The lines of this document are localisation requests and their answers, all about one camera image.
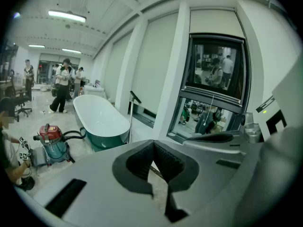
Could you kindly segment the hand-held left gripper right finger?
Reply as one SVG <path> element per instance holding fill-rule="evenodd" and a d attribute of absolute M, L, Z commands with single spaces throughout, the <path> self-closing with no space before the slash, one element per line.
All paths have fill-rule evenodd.
<path fill-rule="evenodd" d="M 153 160 L 168 183 L 166 213 L 155 223 L 232 223 L 240 193 L 231 184 L 245 155 L 239 151 L 153 142 Z"/>

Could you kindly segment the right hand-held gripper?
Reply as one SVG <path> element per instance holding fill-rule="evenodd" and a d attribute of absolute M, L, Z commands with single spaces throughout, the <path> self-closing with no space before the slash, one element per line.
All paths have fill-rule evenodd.
<path fill-rule="evenodd" d="M 273 134 L 281 132 L 287 126 L 286 120 L 274 96 L 263 102 L 255 112 L 255 123 L 261 129 L 263 140 L 268 140 Z M 229 142 L 206 142 L 205 140 L 230 140 Z M 229 132 L 210 134 L 196 133 L 183 142 L 186 147 L 219 152 L 224 154 L 246 154 L 248 145 L 234 138 Z"/>

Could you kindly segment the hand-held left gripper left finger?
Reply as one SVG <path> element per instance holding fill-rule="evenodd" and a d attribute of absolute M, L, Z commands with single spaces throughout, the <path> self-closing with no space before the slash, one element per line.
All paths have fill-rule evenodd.
<path fill-rule="evenodd" d="M 149 194 L 128 191 L 114 177 L 114 159 L 140 142 L 90 154 L 62 170 L 34 195 L 46 205 L 72 179 L 86 182 L 62 219 L 79 227 L 166 227 L 170 221 Z"/>

